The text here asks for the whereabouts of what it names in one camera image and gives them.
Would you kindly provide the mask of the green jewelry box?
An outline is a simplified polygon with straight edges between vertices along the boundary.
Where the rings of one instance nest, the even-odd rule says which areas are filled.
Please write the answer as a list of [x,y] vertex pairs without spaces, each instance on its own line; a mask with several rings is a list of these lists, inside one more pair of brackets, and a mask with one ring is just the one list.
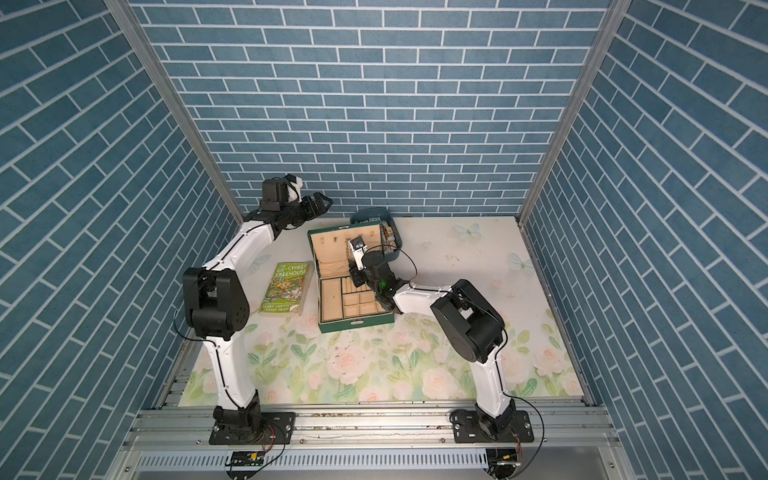
[[384,244],[379,222],[315,229],[307,234],[318,274],[319,329],[322,333],[392,324],[395,315],[376,299],[371,288],[356,285],[350,268],[356,265],[350,242],[365,247]]

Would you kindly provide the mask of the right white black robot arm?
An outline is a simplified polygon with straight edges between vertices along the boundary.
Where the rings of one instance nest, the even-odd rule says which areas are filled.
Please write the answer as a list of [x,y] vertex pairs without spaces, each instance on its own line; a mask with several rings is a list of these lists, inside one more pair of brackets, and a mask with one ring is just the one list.
[[367,285],[385,309],[434,317],[453,349],[470,363],[478,416],[497,425],[511,419],[515,405],[506,392],[499,359],[507,340],[505,323],[471,282],[413,286],[396,277],[381,250],[366,247],[353,251],[350,274],[354,284]]

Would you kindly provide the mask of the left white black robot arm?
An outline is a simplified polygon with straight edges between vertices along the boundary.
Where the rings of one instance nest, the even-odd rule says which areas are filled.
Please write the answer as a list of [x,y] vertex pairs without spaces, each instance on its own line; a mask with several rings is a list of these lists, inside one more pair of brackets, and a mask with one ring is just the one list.
[[203,266],[182,275],[185,321],[212,364],[217,387],[213,418],[220,428],[261,428],[258,391],[246,371],[241,335],[251,312],[242,280],[280,233],[325,214],[333,205],[323,193],[302,195],[302,187],[295,175],[265,180],[259,207],[244,217],[233,239]]

